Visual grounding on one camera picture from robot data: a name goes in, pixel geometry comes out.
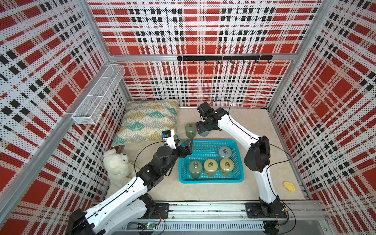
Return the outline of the dark green tea canister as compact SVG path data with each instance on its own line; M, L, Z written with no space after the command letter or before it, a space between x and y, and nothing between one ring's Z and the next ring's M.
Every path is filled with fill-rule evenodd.
M185 126L186 136L189 139L193 139L197 134L197 129L194 123L188 123Z
M192 161L189 164L189 173L193 179L198 179L201 176L203 170L202 163L200 161Z

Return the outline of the yellow-green tea canister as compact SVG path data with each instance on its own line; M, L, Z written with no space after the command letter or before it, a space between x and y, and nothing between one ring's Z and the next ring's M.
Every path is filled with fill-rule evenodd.
M218 163L214 159L207 159L203 165L205 174L208 177L214 177L218 169Z
M224 158L220 161L220 170L219 172L223 176L229 176L235 167L234 162L230 158Z

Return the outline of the blue-grey tea canister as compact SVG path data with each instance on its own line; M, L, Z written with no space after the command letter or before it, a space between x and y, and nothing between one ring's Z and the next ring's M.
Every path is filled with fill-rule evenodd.
M228 146L222 146L218 150L218 160L230 159L232 156L232 150Z
M206 136L208 136L209 135L209 131L205 131L205 132L202 132L202 133L199 133L199 135L201 136L201 137L206 137Z

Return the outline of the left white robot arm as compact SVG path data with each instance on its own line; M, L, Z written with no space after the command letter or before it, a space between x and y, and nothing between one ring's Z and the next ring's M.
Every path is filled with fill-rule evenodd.
M74 211L68 222L67 235L111 235L121 226L153 215L156 202L148 192L173 169L178 158L193 153L193 139L172 149L160 146L152 160L143 166L132 180L96 206L86 211Z

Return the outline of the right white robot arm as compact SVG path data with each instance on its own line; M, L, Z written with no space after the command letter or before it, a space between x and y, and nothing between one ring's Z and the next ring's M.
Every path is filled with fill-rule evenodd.
M197 107L201 121L196 129L202 132L223 130L237 140L247 151L244 164L254 172L259 189L261 214L271 216L280 208L281 200L276 193L270 174L270 142L266 136L258 136L247 130L223 108L213 109L207 102Z

